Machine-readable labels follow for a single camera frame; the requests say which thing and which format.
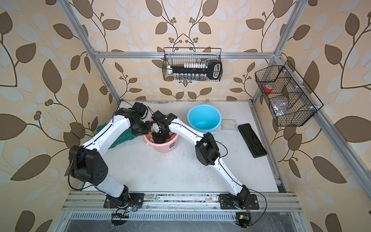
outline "blue bucket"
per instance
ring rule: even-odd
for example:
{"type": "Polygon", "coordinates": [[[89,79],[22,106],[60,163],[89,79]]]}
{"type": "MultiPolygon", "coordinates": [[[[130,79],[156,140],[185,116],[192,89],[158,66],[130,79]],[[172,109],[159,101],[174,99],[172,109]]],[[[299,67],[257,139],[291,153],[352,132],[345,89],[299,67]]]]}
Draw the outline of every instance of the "blue bucket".
{"type": "Polygon", "coordinates": [[[188,123],[199,132],[207,133],[219,130],[221,114],[210,105],[197,105],[188,111],[188,123]]]}

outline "bucket label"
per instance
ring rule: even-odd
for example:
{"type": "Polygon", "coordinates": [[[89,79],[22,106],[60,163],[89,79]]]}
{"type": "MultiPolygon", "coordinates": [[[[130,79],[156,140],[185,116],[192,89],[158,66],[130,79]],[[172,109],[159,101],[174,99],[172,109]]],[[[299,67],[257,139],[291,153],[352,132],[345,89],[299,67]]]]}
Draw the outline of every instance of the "bucket label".
{"type": "Polygon", "coordinates": [[[174,146],[175,146],[175,142],[173,142],[172,144],[170,144],[169,149],[172,149],[174,146]]]}

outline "metal grate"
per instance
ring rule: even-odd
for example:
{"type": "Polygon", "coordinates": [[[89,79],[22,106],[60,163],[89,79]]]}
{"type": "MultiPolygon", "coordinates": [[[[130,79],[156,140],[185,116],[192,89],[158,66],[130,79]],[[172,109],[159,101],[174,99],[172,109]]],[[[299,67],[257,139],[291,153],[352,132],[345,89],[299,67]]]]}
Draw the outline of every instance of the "metal grate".
{"type": "MultiPolygon", "coordinates": [[[[80,211],[71,214],[71,220],[110,220],[112,213],[116,211],[80,211]]],[[[235,212],[164,212],[164,211],[137,211],[129,212],[129,220],[140,220],[140,221],[224,221],[234,222],[236,221],[235,212]]]]}
{"type": "Polygon", "coordinates": [[[220,81],[220,54],[220,48],[164,48],[164,80],[220,81]]]}
{"type": "Polygon", "coordinates": [[[314,105],[283,65],[272,65],[255,73],[256,83],[277,126],[302,126],[323,106],[314,105]]]}

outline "pink bucket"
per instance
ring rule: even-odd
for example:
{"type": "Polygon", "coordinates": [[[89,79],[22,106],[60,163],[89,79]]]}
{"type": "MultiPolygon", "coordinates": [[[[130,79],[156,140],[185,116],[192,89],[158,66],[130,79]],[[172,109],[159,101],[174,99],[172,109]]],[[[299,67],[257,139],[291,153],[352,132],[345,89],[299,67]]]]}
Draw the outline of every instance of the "pink bucket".
{"type": "Polygon", "coordinates": [[[178,134],[174,134],[170,139],[166,140],[165,143],[157,144],[150,141],[150,139],[152,138],[152,132],[155,131],[152,130],[149,134],[144,135],[143,139],[147,145],[153,146],[156,151],[160,153],[168,153],[174,150],[174,148],[177,146],[179,137],[178,134]]]}

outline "mounting plate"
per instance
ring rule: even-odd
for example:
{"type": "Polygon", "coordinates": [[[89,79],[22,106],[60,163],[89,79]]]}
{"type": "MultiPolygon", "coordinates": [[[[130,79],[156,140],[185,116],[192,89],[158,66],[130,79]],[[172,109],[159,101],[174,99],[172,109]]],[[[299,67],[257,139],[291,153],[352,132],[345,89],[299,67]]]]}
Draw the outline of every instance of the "mounting plate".
{"type": "MultiPolygon", "coordinates": [[[[220,194],[219,199],[221,209],[239,209],[234,205],[233,199],[229,194],[220,194]]],[[[255,194],[250,194],[247,201],[249,202],[250,209],[259,209],[259,202],[255,194]]]]}

